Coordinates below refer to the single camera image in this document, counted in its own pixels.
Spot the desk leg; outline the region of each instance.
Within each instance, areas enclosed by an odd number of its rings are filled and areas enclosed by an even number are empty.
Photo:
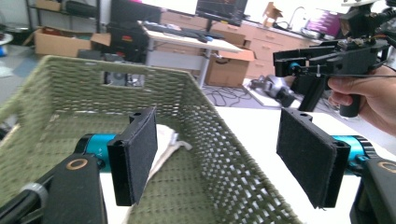
[[[148,40],[148,55],[146,57],[146,65],[147,66],[152,66],[152,58],[151,58],[151,52],[154,51],[154,40],[149,39]]]
[[[209,60],[210,60],[210,55],[211,54],[212,54],[212,50],[211,49],[206,49],[205,50],[204,59],[202,60],[201,72],[200,72],[200,75],[198,77],[198,85],[199,85],[200,88],[202,88],[204,86],[207,66],[209,65]]]

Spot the computer monitor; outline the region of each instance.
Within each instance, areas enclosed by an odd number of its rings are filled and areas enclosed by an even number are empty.
[[[332,12],[325,9],[315,9],[305,26],[306,30],[327,35],[332,38],[339,36],[341,31],[340,16],[343,15],[338,12]]]
[[[195,15],[198,0],[131,0],[132,2],[139,2],[146,5],[165,8],[181,14]]]
[[[198,0],[196,14],[212,21],[240,26],[248,0]]]

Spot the white table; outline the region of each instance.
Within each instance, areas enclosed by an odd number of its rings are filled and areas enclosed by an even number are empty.
[[[280,110],[231,107],[217,107],[217,110],[303,223],[350,223],[349,212],[361,180],[359,177],[344,176],[335,208],[328,208],[326,211],[314,209],[297,180],[276,154]],[[311,115],[313,122],[329,135],[358,134],[330,115]],[[379,156],[396,161],[393,154],[376,143],[371,143]]]
[[[224,50],[235,53],[241,51],[240,48],[224,40],[214,39],[213,41],[207,41],[207,43],[203,43],[195,38],[167,35],[160,32],[149,31],[144,26],[142,27],[148,35],[148,55],[146,59],[146,65],[200,70],[200,76],[198,77],[199,87],[203,87],[204,85],[207,66],[209,65],[212,50]],[[203,56],[198,56],[158,51],[155,49],[155,42],[171,43],[181,46],[204,49],[205,54]]]

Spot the woven basket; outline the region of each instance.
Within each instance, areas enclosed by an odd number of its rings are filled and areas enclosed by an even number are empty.
[[[144,87],[104,85],[103,73],[144,75]],[[185,72],[56,56],[43,58],[1,107],[18,125],[0,146],[0,204],[69,156],[85,133],[121,133],[128,114],[157,106],[179,150],[147,185],[131,223],[300,223]]]

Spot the cardboard box flap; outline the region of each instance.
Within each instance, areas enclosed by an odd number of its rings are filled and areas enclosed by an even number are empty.
[[[91,41],[98,44],[110,46],[111,34],[93,34],[91,37]]]
[[[253,51],[249,49],[243,49],[242,51],[239,51],[237,53],[220,50],[219,55],[223,58],[236,59],[248,62],[253,62],[255,60]]]

